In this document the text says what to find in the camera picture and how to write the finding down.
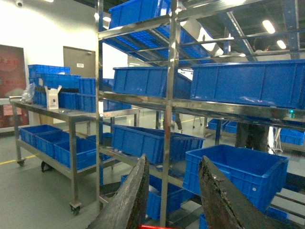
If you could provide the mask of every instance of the blue steel beam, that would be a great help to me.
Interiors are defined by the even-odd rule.
[[[283,15],[287,30],[299,29],[299,15],[298,15],[298,1],[284,0],[283,1]],[[291,59],[300,59],[300,34],[291,33],[288,36],[289,49],[293,53]]]
[[[232,37],[243,37],[244,32],[240,28],[236,18],[234,17],[232,12],[222,12],[218,14],[221,18],[223,24],[229,31]],[[246,54],[248,57],[248,61],[257,61],[255,57],[252,57],[253,55],[253,49],[248,42],[248,40],[235,40],[235,42],[239,45],[239,47],[242,49],[243,53]]]

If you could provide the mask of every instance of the cardboard box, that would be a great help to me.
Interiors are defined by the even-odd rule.
[[[47,94],[48,110],[58,109],[59,108],[58,93],[61,90],[61,86],[59,86],[57,89],[51,88],[49,90],[47,86],[44,86],[44,89],[46,90],[46,94]]]

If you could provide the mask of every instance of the security camera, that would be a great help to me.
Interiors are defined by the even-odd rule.
[[[16,1],[16,6],[22,7],[23,6],[23,1],[22,0],[17,0]]]

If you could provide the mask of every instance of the plastic bag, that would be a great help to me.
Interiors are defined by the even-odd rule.
[[[26,104],[32,104],[35,95],[35,83],[31,83],[22,93],[21,101]]]

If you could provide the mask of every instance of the yellow floor line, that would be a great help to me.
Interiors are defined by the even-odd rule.
[[[194,119],[190,119],[190,120],[185,120],[185,121],[182,121],[181,123],[187,123],[187,122],[190,122],[190,121],[193,121]],[[35,155],[32,155],[32,156],[27,156],[26,159],[30,159],[30,158],[33,158],[33,157],[36,157]],[[0,162],[0,166],[2,165],[5,165],[5,164],[9,164],[9,163],[13,163],[13,162],[16,162],[17,160],[10,160],[10,161],[4,161],[4,162]]]
[[[35,155],[27,156],[26,159],[30,159],[30,158],[33,158],[33,157],[36,157],[36,156]],[[9,164],[9,163],[13,163],[13,162],[16,162],[16,161],[17,160],[10,160],[10,161],[0,162],[0,166],[5,165],[5,164]]]

